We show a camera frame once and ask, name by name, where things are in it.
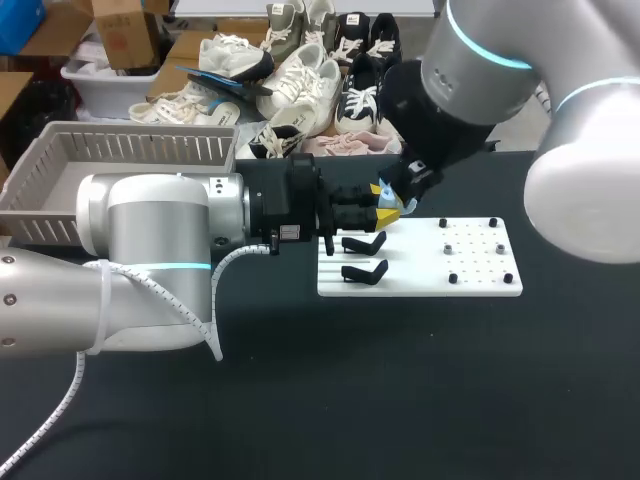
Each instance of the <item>white plastic bin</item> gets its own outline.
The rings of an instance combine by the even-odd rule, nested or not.
[[[87,111],[98,118],[129,118],[129,107],[146,102],[147,92],[158,74],[147,77],[91,77],[76,73],[83,62],[70,60],[62,78],[71,80]]]

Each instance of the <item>cardboard box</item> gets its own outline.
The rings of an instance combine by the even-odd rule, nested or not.
[[[76,49],[92,18],[67,3],[49,6],[44,21],[29,39],[20,57],[68,57]]]
[[[0,72],[0,122],[14,104],[24,87],[31,81],[33,73],[28,72]],[[0,155],[0,191],[4,182],[9,178],[9,169]],[[0,222],[0,235],[11,235],[9,230]]]
[[[221,32],[227,35],[238,35],[249,40],[255,47],[264,40],[266,29],[260,33]],[[162,68],[158,72],[158,78],[147,94],[150,100],[163,93],[171,93],[182,90],[188,82],[187,72],[176,67],[198,68],[198,56],[200,55],[200,42],[205,38],[213,38],[215,32],[185,31],[176,40],[175,45],[167,55]]]
[[[155,17],[140,0],[93,0],[93,15],[114,70],[159,63],[160,34]]]
[[[101,3],[109,3],[113,0],[100,0]],[[93,17],[93,1],[92,0],[71,0],[71,3],[78,10]],[[144,0],[144,11],[147,13],[157,13],[158,15],[169,14],[169,0]]]
[[[216,20],[218,31],[243,33],[261,33],[264,37],[269,29],[269,20],[266,18],[225,17]]]

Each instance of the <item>sneaker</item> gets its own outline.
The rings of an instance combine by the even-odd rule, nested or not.
[[[303,43],[322,45],[325,52],[334,48],[336,28],[336,9],[331,0],[313,0],[304,20]]]
[[[402,152],[402,145],[395,136],[387,137],[369,132],[358,132],[305,140],[302,144],[302,152],[310,153],[316,157],[398,155]]]
[[[338,133],[374,132],[378,118],[377,69],[373,59],[360,54],[344,79],[342,96],[336,109]]]
[[[269,53],[249,45],[249,40],[219,33],[200,43],[198,68],[242,83],[268,77],[274,63]]]
[[[240,148],[236,158],[284,158],[307,137],[315,123],[311,105],[283,108],[253,140]]]
[[[384,79],[387,76],[387,72],[391,67],[400,63],[400,57],[391,56],[384,60],[383,63],[379,65],[380,70],[378,71],[378,122],[376,124],[376,133],[379,135],[385,136],[396,136],[400,141],[404,141],[402,136],[398,133],[393,124],[384,116],[384,109],[380,106],[380,96],[382,95],[382,89],[384,88]]]
[[[145,125],[215,125],[207,108],[195,103],[158,99],[155,103],[138,103],[129,107],[129,117]]]
[[[341,67],[348,67],[360,53],[369,48],[369,17],[361,12],[338,17],[335,51],[331,58]]]
[[[281,108],[293,105],[305,88],[305,70],[318,70],[322,65],[324,49],[317,44],[304,45],[293,52],[280,68],[264,82],[263,86],[272,90],[268,97],[258,97],[256,106],[267,120]]]
[[[274,61],[284,62],[300,46],[305,11],[302,0],[267,5],[269,30],[260,48],[271,53]]]
[[[402,59],[400,29],[396,19],[390,13],[381,13],[371,27],[369,55],[386,60],[390,56]]]
[[[309,133],[310,137],[321,134],[331,125],[341,80],[340,67],[335,60],[327,60],[317,72],[306,70],[305,88],[295,104],[309,104],[316,112],[316,124]]]

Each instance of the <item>black bracket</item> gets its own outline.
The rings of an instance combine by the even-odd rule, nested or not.
[[[352,281],[366,285],[377,285],[385,273],[389,270],[389,262],[382,260],[373,272],[360,270],[356,267],[342,267],[342,278],[345,282]]]
[[[351,237],[343,237],[342,238],[342,248],[346,250],[351,250],[354,253],[361,253],[363,255],[367,255],[369,257],[373,257],[380,251],[384,242],[387,241],[387,232],[380,232],[376,239],[371,242],[363,242],[362,240],[357,240]]]

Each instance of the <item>black table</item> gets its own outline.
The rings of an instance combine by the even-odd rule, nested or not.
[[[221,283],[222,363],[202,345],[90,358],[69,412],[11,478],[638,478],[640,267],[545,243],[522,206],[530,159],[453,167],[417,210],[503,217],[521,297],[323,299],[315,245],[243,258]],[[384,162],[319,164],[353,183]],[[73,368],[71,354],[0,361],[2,459]]]

